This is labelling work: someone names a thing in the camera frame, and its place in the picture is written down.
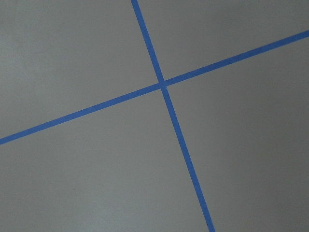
gray surface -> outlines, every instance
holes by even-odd
[[[159,91],[4,144],[0,154],[0,231],[206,229]]]
[[[0,1],[0,137],[156,82],[130,1]]]
[[[309,28],[308,0],[140,0],[165,79]]]
[[[217,231],[309,230],[309,40],[169,87]]]

diagonal blue line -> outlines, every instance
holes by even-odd
[[[146,43],[146,47],[147,47],[150,59],[151,59],[152,64],[153,64],[155,74],[156,74],[158,82],[161,86],[161,91],[162,91],[162,94],[163,94],[163,97],[164,97],[164,101],[165,101],[165,104],[168,108],[169,116],[171,118],[171,121],[172,121],[174,130],[175,130],[180,148],[182,150],[183,157],[184,157],[185,163],[187,165],[187,169],[189,171],[194,189],[195,189],[196,194],[197,194],[199,204],[201,206],[206,224],[208,226],[208,230],[210,232],[215,232],[215,228],[213,226],[212,219],[211,219],[211,216],[210,216],[210,213],[209,213],[209,210],[208,210],[202,189],[200,187],[200,184],[199,184],[199,181],[198,181],[198,178],[197,178],[197,174],[194,170],[194,166],[193,166],[187,145],[185,143],[183,133],[182,133],[181,127],[179,125],[173,103],[172,103],[171,98],[169,96],[169,92],[168,92],[167,86],[165,84],[164,77],[162,75],[161,68],[160,68],[159,62],[158,62],[156,54],[155,54],[154,47],[152,45],[152,42],[151,42],[148,30],[147,30],[145,21],[143,19],[142,13],[140,11],[138,1],[137,0],[131,0],[131,2],[132,2],[132,6],[133,6],[133,9],[134,9],[137,21],[140,25],[140,30],[142,32],[143,38],[144,38],[145,43]]]
[[[270,51],[272,49],[275,49],[275,48],[278,48],[278,47],[281,47],[281,46],[284,46],[284,45],[296,42],[298,40],[302,40],[302,39],[307,38],[307,37],[309,37],[309,30],[306,30],[306,31],[301,32],[301,33],[296,34],[296,35],[292,35],[292,36],[284,38],[282,40],[278,40],[278,41],[273,42],[273,43],[269,43],[267,45],[258,47],[256,49],[253,49],[253,50],[250,50],[250,51],[238,54],[236,56],[233,56],[233,57],[230,57],[230,58],[218,61],[216,63],[204,66],[202,68],[199,68],[199,69],[196,69],[196,70],[184,73],[182,75],[173,77],[173,78],[171,78],[169,80],[166,80],[165,83],[166,83],[167,86],[170,86],[170,85],[173,85],[175,83],[178,83],[178,82],[190,79],[192,77],[195,77],[195,76],[198,76],[198,75],[201,75],[201,74],[204,74],[204,73],[208,73],[210,71],[222,68],[222,67],[227,66],[229,64],[236,63],[236,62],[241,61],[243,59],[254,57],[254,56],[259,55],[261,53]]]
[[[1,138],[0,139],[0,145],[8,143],[10,141],[13,141],[15,139],[19,139],[19,138],[25,137],[27,135],[30,135],[30,134],[33,134],[33,133],[45,130],[47,128],[54,127],[54,126],[59,125],[61,123],[68,122],[68,121],[76,119],[78,117],[85,116],[85,115],[93,113],[95,111],[102,110],[102,109],[110,107],[112,105],[116,105],[116,104],[119,104],[121,102],[125,102],[127,100],[132,99],[132,98],[144,95],[146,93],[153,92],[153,91],[158,90],[158,89],[160,89],[159,84],[155,84],[155,85],[148,86],[148,87],[136,90],[134,92],[122,95],[120,97],[117,97],[117,98],[114,98],[114,99],[102,102],[100,104],[90,106],[90,107],[88,107],[86,109],[74,112],[72,114],[69,114],[69,115],[66,115],[66,116],[54,119],[54,120],[49,121],[49,122],[45,122],[45,123],[40,124],[38,126],[35,126],[35,127],[32,127],[32,128],[20,131],[18,133],[9,135],[7,137]]]

blue tape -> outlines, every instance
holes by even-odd
[[[20,131],[18,133],[15,133],[15,134],[9,135],[7,137],[1,138],[0,139],[0,145],[8,143],[10,141],[13,141],[15,139],[19,139],[19,138],[25,137],[27,135],[30,135],[30,134],[33,134],[33,133],[45,130],[47,128],[54,127],[54,126],[59,125],[61,123],[71,121],[71,120],[76,119],[78,117],[85,116],[85,115],[93,113],[95,111],[102,110],[102,109],[110,107],[112,105],[116,105],[116,104],[119,104],[121,102],[125,102],[127,100],[132,99],[132,98],[139,97],[141,95],[153,92],[153,91],[158,90],[158,89],[160,89],[160,85],[159,84],[155,84],[155,85],[148,86],[148,87],[136,90],[134,92],[122,95],[120,97],[117,97],[117,98],[114,98],[114,99],[102,102],[100,104],[97,104],[97,105],[94,105],[94,106],[90,106],[90,107],[88,107],[86,109],[77,111],[75,113],[72,113],[72,114],[69,114],[69,115],[66,115],[66,116],[54,119],[54,120],[49,121],[49,122],[45,122],[45,123],[40,124],[38,126],[35,126],[35,127],[32,127],[32,128],[29,128],[27,130],[23,130],[23,131]]]
[[[243,59],[254,57],[254,56],[259,55],[261,53],[270,51],[272,49],[275,49],[275,48],[296,42],[298,40],[302,40],[302,39],[307,38],[307,37],[309,37],[309,30],[306,30],[306,31],[301,32],[301,33],[296,34],[296,35],[292,35],[292,36],[284,38],[282,40],[278,40],[278,41],[273,42],[273,43],[269,43],[267,45],[264,45],[264,46],[258,47],[256,49],[250,50],[248,52],[244,52],[244,53],[241,53],[239,55],[218,61],[216,63],[213,63],[213,64],[207,65],[205,67],[187,72],[185,74],[173,77],[169,80],[166,80],[165,83],[166,83],[167,86],[170,86],[170,85],[173,85],[175,83],[190,79],[192,77],[195,77],[195,76],[198,76],[198,75],[208,73],[210,71],[222,68],[222,67],[227,66],[229,64],[236,63],[236,62],[241,61]]]
[[[158,82],[160,84],[161,91],[162,91],[162,94],[163,94],[163,97],[164,97],[164,101],[165,101],[165,104],[168,108],[169,116],[171,118],[171,121],[172,121],[174,130],[175,130],[180,148],[182,150],[183,157],[184,157],[185,163],[187,165],[187,169],[189,171],[194,189],[196,191],[197,198],[198,198],[199,204],[201,206],[201,209],[202,209],[208,230],[210,232],[215,232],[215,228],[213,226],[212,219],[211,219],[211,216],[210,216],[210,213],[209,213],[209,210],[208,210],[202,189],[200,187],[200,184],[199,184],[199,181],[198,181],[198,178],[197,178],[197,174],[194,170],[194,166],[193,166],[187,145],[185,143],[183,133],[182,133],[182,130],[180,128],[173,103],[172,103],[171,98],[169,96],[169,92],[168,92],[168,89],[167,89],[167,86],[166,86],[166,82],[164,81],[164,77],[162,75],[161,68],[160,68],[159,62],[157,60],[154,47],[152,45],[152,42],[151,42],[148,30],[147,30],[145,21],[143,19],[142,13],[140,11],[139,4],[138,4],[137,0],[131,0],[131,2],[132,2],[132,6],[133,6],[133,9],[134,9],[137,21],[140,25],[140,30],[141,30],[143,38],[145,40],[146,47],[147,47],[151,62],[153,64],[155,74],[156,74]]]

gray background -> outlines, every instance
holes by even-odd
[[[140,0],[165,79],[309,29],[309,2]],[[309,40],[169,87],[218,232],[309,230]],[[0,137],[156,83],[130,1],[0,0]],[[207,231],[160,91],[0,146],[0,231]]]

floor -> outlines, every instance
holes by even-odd
[[[308,11],[0,0],[0,231],[307,232]]]

